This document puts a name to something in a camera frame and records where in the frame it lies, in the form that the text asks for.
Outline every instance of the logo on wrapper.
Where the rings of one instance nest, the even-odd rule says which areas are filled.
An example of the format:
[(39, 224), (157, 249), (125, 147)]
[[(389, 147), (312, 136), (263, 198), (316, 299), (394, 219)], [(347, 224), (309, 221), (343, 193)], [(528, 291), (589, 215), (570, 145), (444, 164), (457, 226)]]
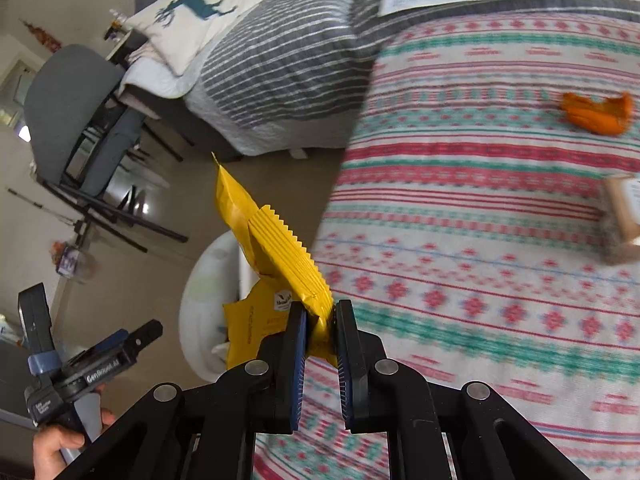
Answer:
[(273, 309), (277, 312), (288, 312), (291, 306), (291, 291), (281, 290), (273, 295)]

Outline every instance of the yellow snack bar wrapper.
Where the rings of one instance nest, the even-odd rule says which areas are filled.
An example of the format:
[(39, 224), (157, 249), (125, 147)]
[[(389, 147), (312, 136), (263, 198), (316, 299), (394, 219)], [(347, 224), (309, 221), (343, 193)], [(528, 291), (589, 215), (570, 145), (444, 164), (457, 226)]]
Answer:
[(309, 355), (324, 358), (336, 367), (328, 326), (334, 301), (302, 243), (269, 205), (258, 208), (221, 165), (216, 204), (260, 277), (247, 298), (224, 306), (230, 341), (226, 367), (255, 359), (262, 339), (286, 328), (289, 309), (282, 307), (282, 298), (288, 291), (293, 301), (305, 305), (315, 321)]
[(289, 294), (289, 301), (280, 304), (278, 294), (260, 280), (244, 300), (224, 306), (231, 341), (226, 355), (227, 369), (255, 359), (263, 338), (286, 329), (290, 292), (283, 292)]

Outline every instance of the orange object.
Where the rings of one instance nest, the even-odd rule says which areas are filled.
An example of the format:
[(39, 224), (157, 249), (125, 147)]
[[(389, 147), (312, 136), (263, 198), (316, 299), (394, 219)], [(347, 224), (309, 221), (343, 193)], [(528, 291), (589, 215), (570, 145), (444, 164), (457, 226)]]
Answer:
[(631, 124), (634, 102), (628, 92), (601, 103), (569, 93), (562, 95), (560, 108), (573, 124), (594, 134), (616, 136), (626, 132)]

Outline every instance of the wall decoration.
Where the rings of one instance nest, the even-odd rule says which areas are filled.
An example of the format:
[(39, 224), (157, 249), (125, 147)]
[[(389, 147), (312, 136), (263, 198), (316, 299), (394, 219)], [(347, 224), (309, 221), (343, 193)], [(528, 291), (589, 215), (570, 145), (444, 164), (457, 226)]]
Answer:
[(43, 44), (50, 52), (57, 52), (62, 48), (62, 44), (50, 35), (46, 30), (40, 27), (34, 27), (31, 23), (20, 20), (24, 23), (24, 26), (29, 29), (29, 32), (36, 37), (41, 44)]

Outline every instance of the human hand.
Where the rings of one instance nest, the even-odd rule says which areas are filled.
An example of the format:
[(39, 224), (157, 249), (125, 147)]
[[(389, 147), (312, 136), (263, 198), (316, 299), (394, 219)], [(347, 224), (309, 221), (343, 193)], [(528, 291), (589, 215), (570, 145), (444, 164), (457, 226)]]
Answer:
[[(116, 421), (109, 410), (101, 409), (102, 430)], [(84, 444), (84, 436), (62, 426), (47, 426), (33, 438), (34, 480), (53, 480), (62, 473), (66, 463), (60, 454), (63, 447), (79, 449)]]

